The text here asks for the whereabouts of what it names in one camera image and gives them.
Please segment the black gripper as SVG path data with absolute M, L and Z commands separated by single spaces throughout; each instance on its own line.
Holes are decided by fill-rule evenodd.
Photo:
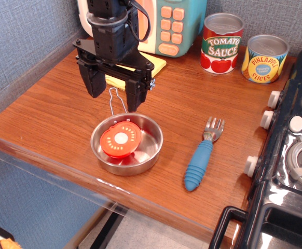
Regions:
M 155 86 L 154 65 L 138 51 L 137 16 L 87 16 L 93 40 L 77 39 L 78 67 L 88 93 L 97 98 L 106 89 L 105 75 L 125 81 L 128 112 L 136 112 Z

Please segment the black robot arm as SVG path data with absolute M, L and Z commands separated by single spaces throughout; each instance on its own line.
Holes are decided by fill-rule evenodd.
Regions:
M 155 85 L 154 64 L 138 51 L 138 12 L 147 15 L 137 1 L 88 1 L 86 18 L 93 40 L 77 39 L 77 64 L 88 93 L 98 97 L 106 88 L 107 75 L 125 82 L 127 107 L 134 112 L 145 102 L 147 92 Z

